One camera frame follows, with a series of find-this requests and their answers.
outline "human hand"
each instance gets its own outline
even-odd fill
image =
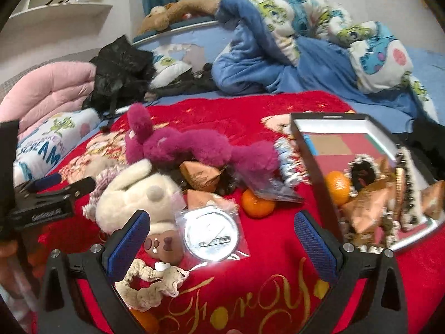
[[[13,297],[20,294],[14,274],[9,269],[8,258],[16,254],[17,247],[17,241],[0,242],[0,285]]]

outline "magenta plush toy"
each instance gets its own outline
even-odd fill
[[[125,156],[129,164],[143,158],[156,165],[182,163],[194,157],[214,167],[231,164],[235,170],[251,176],[271,175],[278,168],[273,143],[259,141],[250,146],[231,146],[226,136],[212,129],[185,132],[169,127],[153,129],[150,113],[142,104],[130,107],[128,124]]]

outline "pink comforter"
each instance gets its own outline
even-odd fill
[[[19,140],[58,112],[80,110],[94,88],[96,67],[80,61],[51,63],[26,74],[0,104],[0,122],[20,120]]]

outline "blue blanket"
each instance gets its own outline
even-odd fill
[[[270,10],[271,14],[276,14],[277,8]],[[424,115],[419,99],[409,87],[372,94],[360,91],[348,49],[311,37],[310,19],[306,16],[304,20],[302,15],[305,17],[301,8],[295,10],[293,21],[298,20],[298,28],[303,21],[301,31],[293,24],[294,34],[279,40],[283,45],[292,44],[297,50],[294,56],[298,62],[295,63],[282,46],[279,48],[276,31],[271,31],[273,28],[264,22],[261,9],[251,0],[221,0],[217,20],[222,23],[235,20],[238,24],[230,48],[213,64],[212,76],[218,87],[231,95],[324,90],[348,102],[396,108],[413,118]],[[273,17],[275,22],[279,21],[280,17]]]

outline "white shelf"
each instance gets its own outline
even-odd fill
[[[26,9],[10,16],[2,33],[19,31],[27,26],[45,21],[67,19],[79,16],[97,16],[110,11],[113,5],[103,3],[63,3]]]

